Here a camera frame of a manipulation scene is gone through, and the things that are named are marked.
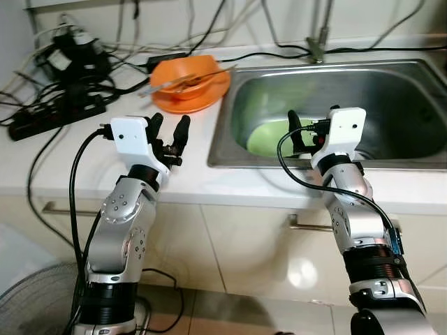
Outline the stainless steel sink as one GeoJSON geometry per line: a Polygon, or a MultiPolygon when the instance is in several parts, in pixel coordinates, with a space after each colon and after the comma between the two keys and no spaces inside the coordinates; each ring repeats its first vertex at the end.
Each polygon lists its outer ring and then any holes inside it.
{"type": "Polygon", "coordinates": [[[221,102],[207,164],[275,168],[277,157],[247,149],[255,128],[287,120],[288,110],[322,120],[333,106],[366,110],[356,150],[364,168],[445,170],[446,87],[421,59],[236,69],[221,102]]]}

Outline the white base cabinet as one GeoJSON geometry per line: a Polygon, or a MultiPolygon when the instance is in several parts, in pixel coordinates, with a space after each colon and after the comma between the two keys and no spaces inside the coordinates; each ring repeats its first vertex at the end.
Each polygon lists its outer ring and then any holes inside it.
{"type": "MultiPolygon", "coordinates": [[[[295,230],[288,209],[237,205],[159,205],[148,236],[145,268],[159,269],[183,288],[232,295],[349,305],[349,279],[329,232],[295,230]]],[[[73,261],[65,239],[67,214],[38,220],[22,195],[0,197],[0,223],[38,245],[17,248],[0,232],[0,265],[13,280],[54,262],[73,261]]]]}

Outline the green plastic plate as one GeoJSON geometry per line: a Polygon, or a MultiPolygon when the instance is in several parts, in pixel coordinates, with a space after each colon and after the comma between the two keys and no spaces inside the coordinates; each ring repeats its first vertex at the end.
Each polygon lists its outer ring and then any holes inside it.
{"type": "MultiPolygon", "coordinates": [[[[313,120],[309,119],[300,119],[300,126],[307,126],[313,124],[313,122],[313,120]]],[[[255,131],[249,135],[247,149],[250,153],[256,154],[257,156],[275,158],[277,157],[277,148],[275,148],[275,145],[287,132],[289,132],[288,120],[265,122],[265,124],[255,128],[255,131]]],[[[312,143],[313,133],[302,132],[301,136],[306,144],[312,143]]],[[[284,141],[282,144],[282,153],[284,157],[294,154],[292,140],[284,141]]]]}

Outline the orange plastic bowl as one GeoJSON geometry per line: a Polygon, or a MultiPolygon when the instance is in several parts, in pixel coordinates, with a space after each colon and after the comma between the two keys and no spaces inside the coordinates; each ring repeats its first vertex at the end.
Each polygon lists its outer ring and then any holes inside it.
{"type": "MultiPolygon", "coordinates": [[[[178,59],[161,61],[156,65],[150,77],[150,86],[156,86],[166,81],[179,79],[179,77],[191,74],[201,75],[211,73],[211,71],[220,70],[221,67],[214,60],[212,55],[191,55],[178,59]]],[[[183,85],[182,83],[175,87],[160,90],[164,94],[179,94],[179,98],[195,98],[205,93],[210,88],[210,82],[213,77],[206,77],[201,83],[195,86],[183,85]]]]}

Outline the metal faucet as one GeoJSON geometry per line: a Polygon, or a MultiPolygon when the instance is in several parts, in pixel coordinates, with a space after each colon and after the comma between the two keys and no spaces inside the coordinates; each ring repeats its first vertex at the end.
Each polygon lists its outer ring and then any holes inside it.
{"type": "Polygon", "coordinates": [[[316,0],[312,19],[312,32],[305,41],[309,46],[310,60],[325,63],[326,45],[331,31],[332,7],[335,0],[316,0]]]}

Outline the black power strip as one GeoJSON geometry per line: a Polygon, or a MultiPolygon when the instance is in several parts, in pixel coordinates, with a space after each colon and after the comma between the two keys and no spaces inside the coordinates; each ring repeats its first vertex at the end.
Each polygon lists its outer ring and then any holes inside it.
{"type": "Polygon", "coordinates": [[[99,95],[82,98],[61,96],[30,112],[16,112],[13,115],[13,122],[8,127],[8,134],[13,141],[23,140],[23,138],[103,114],[106,105],[108,104],[105,99],[99,95]]]}

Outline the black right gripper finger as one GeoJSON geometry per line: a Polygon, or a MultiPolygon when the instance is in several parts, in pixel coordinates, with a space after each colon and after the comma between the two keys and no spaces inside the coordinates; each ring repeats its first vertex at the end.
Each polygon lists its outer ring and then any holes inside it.
{"type": "Polygon", "coordinates": [[[293,143],[293,154],[303,154],[305,152],[305,144],[302,138],[301,118],[294,110],[288,110],[288,133],[293,143]]]}

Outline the orange plastic plate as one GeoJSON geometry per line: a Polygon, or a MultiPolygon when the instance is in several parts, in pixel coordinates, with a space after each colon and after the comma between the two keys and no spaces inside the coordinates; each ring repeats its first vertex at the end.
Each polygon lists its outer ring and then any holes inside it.
{"type": "Polygon", "coordinates": [[[191,114],[210,107],[226,95],[230,89],[229,71],[213,76],[210,88],[200,96],[195,98],[179,98],[179,94],[153,93],[152,102],[159,109],[170,114],[191,114]]]}

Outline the black charger with white labels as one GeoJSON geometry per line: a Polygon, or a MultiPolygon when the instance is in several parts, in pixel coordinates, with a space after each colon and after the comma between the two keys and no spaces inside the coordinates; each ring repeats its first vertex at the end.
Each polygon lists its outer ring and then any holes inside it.
{"type": "Polygon", "coordinates": [[[52,36],[44,50],[36,54],[34,64],[49,80],[74,81],[83,77],[103,77],[112,72],[102,42],[83,29],[64,29],[52,36]]]}

